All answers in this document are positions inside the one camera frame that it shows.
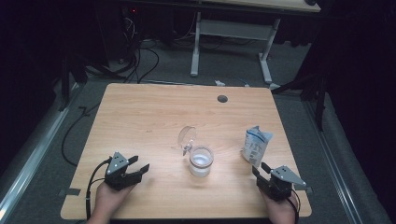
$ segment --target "desk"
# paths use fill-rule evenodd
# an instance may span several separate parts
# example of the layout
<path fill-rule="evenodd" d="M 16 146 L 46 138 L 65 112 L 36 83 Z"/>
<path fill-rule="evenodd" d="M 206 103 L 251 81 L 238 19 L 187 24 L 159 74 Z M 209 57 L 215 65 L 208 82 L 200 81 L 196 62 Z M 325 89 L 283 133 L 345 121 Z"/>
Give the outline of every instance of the desk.
<path fill-rule="evenodd" d="M 262 0 L 200 0 L 199 2 L 222 3 L 245 7 L 269 7 L 280 10 L 297 10 L 304 12 L 320 12 L 318 5 L 309 6 L 304 0 L 262 1 Z M 266 83 L 271 84 L 272 78 L 268 69 L 267 57 L 274 42 L 280 18 L 274 19 L 272 25 L 246 24 L 228 21 L 201 20 L 201 13 L 197 13 L 195 26 L 195 45 L 192 54 L 191 76 L 198 76 L 199 42 L 201 35 L 220 35 L 237 38 L 266 40 L 266 44 L 259 54 L 262 74 Z"/>
<path fill-rule="evenodd" d="M 220 103 L 219 95 L 227 96 L 228 102 Z M 256 125 L 274 134 L 263 160 L 274 168 L 286 164 L 299 174 L 268 89 L 110 84 L 70 186 L 81 193 L 66 196 L 61 215 L 85 218 L 84 197 L 94 168 L 119 151 L 126 158 L 139 156 L 128 173 L 147 163 L 150 168 L 115 218 L 267 217 L 251 166 L 240 152 L 246 130 Z M 207 177 L 190 173 L 189 158 L 177 145 L 185 126 L 196 128 L 195 144 L 214 151 Z M 96 177 L 104 177 L 105 169 Z M 92 204 L 96 187 L 92 185 Z M 297 193 L 300 216 L 307 217 L 309 201 L 304 191 Z"/>

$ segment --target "gray carpet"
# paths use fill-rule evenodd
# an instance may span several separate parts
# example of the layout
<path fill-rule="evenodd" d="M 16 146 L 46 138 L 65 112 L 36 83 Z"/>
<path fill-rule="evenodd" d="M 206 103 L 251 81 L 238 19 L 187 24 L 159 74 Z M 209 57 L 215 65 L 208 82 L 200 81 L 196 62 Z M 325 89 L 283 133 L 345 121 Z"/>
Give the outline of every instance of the gray carpet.
<path fill-rule="evenodd" d="M 142 83 L 166 81 L 196 85 L 215 85 L 220 80 L 226 86 L 244 86 L 248 83 L 253 87 L 268 87 L 263 82 L 262 71 L 258 63 L 258 52 L 262 42 L 253 42 L 247 45 L 203 44 L 201 51 L 200 70 L 198 77 L 190 77 L 191 46 L 174 45 L 172 48 L 154 42 L 145 42 L 142 47 L 154 50 L 160 58 L 158 66 L 147 74 Z M 294 79 L 295 74 L 308 47 L 293 48 L 288 43 L 274 45 L 268 61 L 273 81 L 276 84 L 285 84 Z M 137 74 L 143 76 L 156 63 L 157 57 L 151 51 L 141 50 L 141 62 Z M 62 141 L 68 128 L 77 120 L 82 112 L 80 106 L 91 108 L 100 102 L 106 85 L 115 82 L 106 77 L 90 76 L 90 80 L 83 87 L 76 101 L 70 105 L 70 112 L 64 120 L 59 132 L 56 133 L 49 151 L 41 162 L 38 170 L 7 223 L 76 223 L 63 220 L 60 211 L 64 196 L 62 189 L 67 189 L 75 172 L 75 167 L 68 164 L 61 154 Z M 310 217 L 302 217 L 299 223 L 349 223 L 346 211 L 334 186 L 329 168 L 321 151 L 322 144 L 318 139 L 316 127 L 306 110 L 307 103 L 301 102 L 294 91 L 275 95 L 282 123 L 285 127 L 290 146 L 297 161 L 303 180 L 312 188 L 308 197 L 313 213 Z M 324 134 L 332 149 L 333 155 L 346 178 L 353 198 L 360 209 L 363 223 L 390 223 L 387 214 L 376 200 L 370 184 L 359 167 L 344 132 L 333 112 L 331 101 L 326 99 L 324 113 Z M 96 109 L 88 117 L 81 119 L 71 130 L 65 140 L 64 153 L 72 162 L 78 162 L 85 141 L 91 129 Z M 35 140 L 30 139 L 25 149 L 15 159 L 12 169 L 2 177 L 2 197 L 12 183 L 23 162 L 27 160 Z"/>

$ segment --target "human hand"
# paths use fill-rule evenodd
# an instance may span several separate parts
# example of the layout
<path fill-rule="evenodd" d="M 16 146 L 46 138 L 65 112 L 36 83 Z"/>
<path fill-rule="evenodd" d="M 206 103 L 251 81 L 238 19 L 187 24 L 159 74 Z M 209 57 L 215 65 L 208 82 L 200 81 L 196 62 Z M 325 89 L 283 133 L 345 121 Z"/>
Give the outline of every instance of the human hand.
<path fill-rule="evenodd" d="M 276 202 L 270 199 L 264 191 L 260 190 L 260 194 L 264 198 L 267 205 L 267 213 L 271 222 L 274 224 L 293 224 L 295 222 L 294 208 L 287 200 Z M 297 200 L 294 195 L 289 197 L 290 201 L 297 207 Z"/>
<path fill-rule="evenodd" d="M 107 224 L 114 213 L 120 208 L 128 194 L 134 188 L 115 190 L 105 182 L 101 183 L 96 191 L 95 207 L 87 224 Z"/>

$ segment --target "plastic packet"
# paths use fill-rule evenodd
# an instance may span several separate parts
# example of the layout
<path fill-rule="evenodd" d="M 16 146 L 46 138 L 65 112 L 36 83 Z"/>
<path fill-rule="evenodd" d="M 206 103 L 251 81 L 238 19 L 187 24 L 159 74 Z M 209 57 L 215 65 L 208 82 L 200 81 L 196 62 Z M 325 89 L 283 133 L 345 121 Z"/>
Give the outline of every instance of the plastic packet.
<path fill-rule="evenodd" d="M 245 147 L 242 150 L 242 155 L 251 165 L 259 167 L 262 163 L 265 149 L 271 138 L 272 133 L 263 133 L 259 126 L 247 130 Z"/>

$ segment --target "round black hole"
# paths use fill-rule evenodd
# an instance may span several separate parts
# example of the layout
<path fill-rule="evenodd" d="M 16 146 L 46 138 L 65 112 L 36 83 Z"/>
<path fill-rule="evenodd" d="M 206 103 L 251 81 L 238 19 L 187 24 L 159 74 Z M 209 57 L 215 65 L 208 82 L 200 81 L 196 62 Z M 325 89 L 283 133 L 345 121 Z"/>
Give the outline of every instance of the round black hole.
<path fill-rule="evenodd" d="M 226 103 L 228 101 L 228 98 L 225 95 L 220 95 L 218 96 L 218 101 L 221 103 Z"/>

